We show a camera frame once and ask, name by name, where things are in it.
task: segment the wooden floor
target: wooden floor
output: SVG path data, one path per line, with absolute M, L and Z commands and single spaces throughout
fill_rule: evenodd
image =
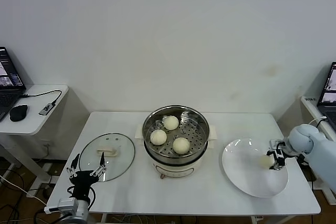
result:
M 9 167 L 9 163 L 4 160 L 0 160 L 0 174 L 4 174 L 5 171 L 1 169 L 7 169 Z M 59 175 L 64 167 L 64 164 L 53 164 L 49 173 L 51 175 Z M 19 169 L 15 169 L 17 173 L 21 175 L 24 179 L 24 186 L 25 188 L 29 188 L 30 185 L 33 183 L 35 176 L 24 166 Z M 303 170 L 306 177 L 309 178 L 309 171 L 306 169 Z M 19 176 L 15 174 L 11 174 L 9 176 L 9 181 L 12 183 L 22 187 L 22 181 Z M 50 194 L 52 188 L 47 190 L 47 193 Z M 313 216 L 313 223 L 314 224 L 336 224 L 336 206 L 329 206 L 324 195 L 321 191 L 314 192 L 320 206 L 321 206 L 321 214 Z M 14 206 L 17 204 L 17 201 L 21 195 L 19 191 L 13 191 L 5 186 L 0 187 L 0 224 L 6 223 L 9 219 L 12 208 L 7 205 Z M 44 199 L 41 190 L 38 191 L 37 197 L 44 200 L 45 202 L 47 199 Z M 32 218 L 36 211 L 43 208 L 43 204 L 40 203 L 38 200 L 33 198 L 27 198 L 23 195 L 21 201 L 18 204 L 17 210 L 19 211 L 19 219 L 27 219 Z M 51 223 L 52 221 L 56 220 L 59 217 L 58 214 L 52 215 L 39 215 L 39 218 L 42 220 Z M 101 220 L 100 214 L 92 215 L 92 218 L 95 219 L 97 222 Z M 122 215 L 108 215 L 107 222 L 115 222 L 120 223 L 143 223 L 143 224 L 162 224 L 162 223 L 172 223 L 175 224 L 250 224 L 251 220 L 249 217 L 206 217 L 206 216 L 130 216 L 124 217 Z M 264 220 L 260 221 L 259 224 L 264 224 L 267 221 L 267 217 Z M 311 216 L 299 216 L 294 217 L 293 219 L 289 220 L 287 224 L 311 224 Z M 33 223 L 32 219 L 28 219 L 25 221 L 20 221 L 19 223 Z

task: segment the laptop screen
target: laptop screen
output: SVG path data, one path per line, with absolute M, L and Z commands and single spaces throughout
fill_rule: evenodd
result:
M 0 47 L 0 90 L 24 87 L 6 48 Z
M 333 62 L 319 100 L 319 105 L 336 105 L 336 62 Z

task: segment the glass lid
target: glass lid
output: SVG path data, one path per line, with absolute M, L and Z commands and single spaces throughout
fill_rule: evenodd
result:
M 135 148 L 132 140 L 119 133 L 108 133 L 92 140 L 80 154 L 79 169 L 95 170 L 99 166 L 104 152 L 106 172 L 99 182 L 105 182 L 121 176 L 131 166 Z

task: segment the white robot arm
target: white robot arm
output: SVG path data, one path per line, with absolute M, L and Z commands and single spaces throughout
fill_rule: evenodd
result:
M 274 155 L 271 169 L 281 169 L 288 157 L 302 154 L 314 172 L 336 192 L 336 142 L 309 124 L 296 126 L 283 141 L 272 142 L 267 155 Z

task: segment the laptop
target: laptop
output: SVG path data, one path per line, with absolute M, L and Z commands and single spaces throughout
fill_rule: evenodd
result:
M 5 47 L 0 47 L 0 121 L 26 91 Z
M 336 62 L 331 65 L 317 107 L 336 130 Z

